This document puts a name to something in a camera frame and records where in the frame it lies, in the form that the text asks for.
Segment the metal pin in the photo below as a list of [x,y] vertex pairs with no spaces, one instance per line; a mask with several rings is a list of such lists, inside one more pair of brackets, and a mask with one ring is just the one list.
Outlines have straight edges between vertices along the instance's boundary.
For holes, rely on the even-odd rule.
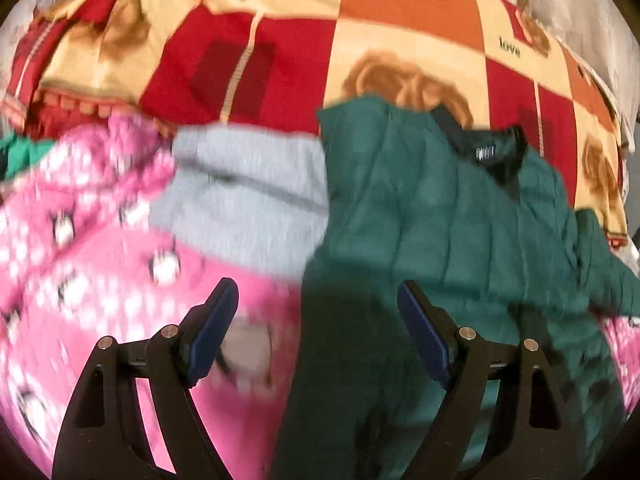
[[476,338],[476,331],[473,328],[469,328],[468,326],[463,326],[458,333],[460,334],[460,337],[462,339],[467,339],[468,341],[471,341],[472,339]]
[[104,337],[101,337],[100,341],[98,341],[98,348],[100,350],[106,350],[112,345],[112,343],[113,343],[113,337],[106,335]]
[[535,341],[535,339],[525,339],[524,348],[532,352],[535,352],[538,349],[538,343]]
[[162,337],[169,339],[178,333],[178,327],[177,325],[167,325],[160,331],[160,333],[162,334]]

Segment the gray floor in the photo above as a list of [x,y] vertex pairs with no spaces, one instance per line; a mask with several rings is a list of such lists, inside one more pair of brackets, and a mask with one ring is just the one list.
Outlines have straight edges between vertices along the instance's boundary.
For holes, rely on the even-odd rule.
[[[634,138],[640,140],[640,125],[636,124]],[[636,147],[636,154],[629,158],[626,167],[629,170],[629,196],[626,198],[626,225],[633,236],[640,228],[640,152]]]

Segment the gray folded fabric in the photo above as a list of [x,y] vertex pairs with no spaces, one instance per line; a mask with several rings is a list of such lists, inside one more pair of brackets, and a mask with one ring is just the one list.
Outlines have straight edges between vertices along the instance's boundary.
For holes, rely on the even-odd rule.
[[215,124],[182,129],[172,152],[177,172],[152,203],[151,227],[207,256],[302,279],[328,220],[317,137]]

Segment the green fabric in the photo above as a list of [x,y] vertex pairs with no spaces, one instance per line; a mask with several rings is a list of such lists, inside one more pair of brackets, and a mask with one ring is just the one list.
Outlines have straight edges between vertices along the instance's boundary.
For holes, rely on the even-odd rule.
[[6,157],[6,171],[0,174],[0,179],[9,180],[22,170],[37,164],[53,144],[52,140],[33,142],[28,137],[17,136],[13,131],[8,132],[0,139],[0,155],[4,153]]
[[[590,301],[640,313],[640,282],[610,254],[593,212],[569,208],[560,175],[533,150],[518,203],[459,158],[429,114],[367,97],[319,117],[330,219],[303,280],[298,365],[271,478],[403,473],[444,397],[398,314],[405,279],[485,339],[536,339],[577,428],[581,462],[593,465],[625,413]],[[510,149],[498,135],[494,142],[499,153]],[[468,464],[481,455],[496,392],[490,384]],[[379,420],[369,437],[367,418]]]

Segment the blue gripper pad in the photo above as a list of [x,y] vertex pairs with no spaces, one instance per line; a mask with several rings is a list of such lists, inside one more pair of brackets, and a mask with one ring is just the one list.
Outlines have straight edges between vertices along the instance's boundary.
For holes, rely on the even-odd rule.
[[209,374],[226,331],[238,310],[238,286],[222,278],[204,304],[193,307],[180,324],[180,354],[188,387]]
[[449,371],[449,348],[407,282],[398,288],[398,310],[427,370],[427,375],[447,389],[452,378]]

